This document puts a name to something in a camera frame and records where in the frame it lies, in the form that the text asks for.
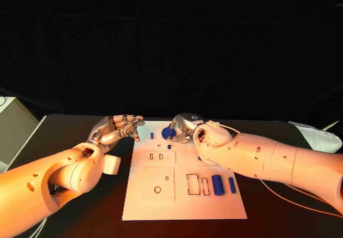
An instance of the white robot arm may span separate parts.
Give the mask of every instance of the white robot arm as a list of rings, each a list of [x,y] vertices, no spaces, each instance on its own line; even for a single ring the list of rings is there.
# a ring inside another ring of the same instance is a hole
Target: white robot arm
[[[35,225],[96,185],[100,174],[116,174],[119,158],[105,155],[122,137],[138,142],[141,116],[105,117],[86,143],[0,174],[0,237]],[[50,192],[47,182],[58,188]]]
[[[181,135],[174,135],[178,124]],[[218,164],[254,179],[282,182],[319,198],[343,214],[343,155],[289,146],[262,136],[227,132],[195,114],[178,114],[164,129],[164,139],[192,142],[201,161]]]

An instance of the black curtain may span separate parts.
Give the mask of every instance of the black curtain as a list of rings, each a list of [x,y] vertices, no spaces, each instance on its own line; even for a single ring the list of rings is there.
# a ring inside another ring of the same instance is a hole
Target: black curtain
[[[337,1],[1,3],[0,92],[50,113],[341,117]]]

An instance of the small white cylinder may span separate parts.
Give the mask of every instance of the small white cylinder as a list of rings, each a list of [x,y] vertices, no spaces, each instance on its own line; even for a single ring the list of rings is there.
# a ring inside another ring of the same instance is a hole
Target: small white cylinder
[[[119,168],[119,157],[112,155],[105,155],[105,161],[103,161],[103,174],[115,175],[117,173]]]

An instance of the white board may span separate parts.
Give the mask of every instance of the white board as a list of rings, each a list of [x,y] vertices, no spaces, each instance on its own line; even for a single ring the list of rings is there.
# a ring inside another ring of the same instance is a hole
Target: white board
[[[122,220],[246,219],[233,172],[197,159],[192,142],[179,144],[162,139],[161,131],[168,123],[145,121],[138,127],[141,141],[133,143]],[[197,189],[191,175],[197,175],[200,194],[188,195],[187,177],[191,178],[191,189]],[[221,196],[213,193],[213,175],[221,176]],[[228,177],[234,181],[234,194],[230,193]]]

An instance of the dark table surface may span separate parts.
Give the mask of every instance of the dark table surface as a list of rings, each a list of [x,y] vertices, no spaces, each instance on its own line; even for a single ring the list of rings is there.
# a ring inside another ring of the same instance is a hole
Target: dark table surface
[[[71,148],[84,142],[89,130],[102,117],[48,115],[44,118],[9,169]],[[243,133],[264,136],[285,144],[311,148],[295,126],[280,121],[214,120]],[[257,179],[236,174],[246,210],[246,220],[122,221],[122,209],[133,141],[119,140],[109,155],[120,157],[117,175],[102,174],[94,188],[74,198],[47,218],[38,235],[44,237],[343,237],[343,219],[309,211],[277,198]],[[329,205],[266,182],[286,199],[326,212]],[[27,238],[37,225],[17,237]]]

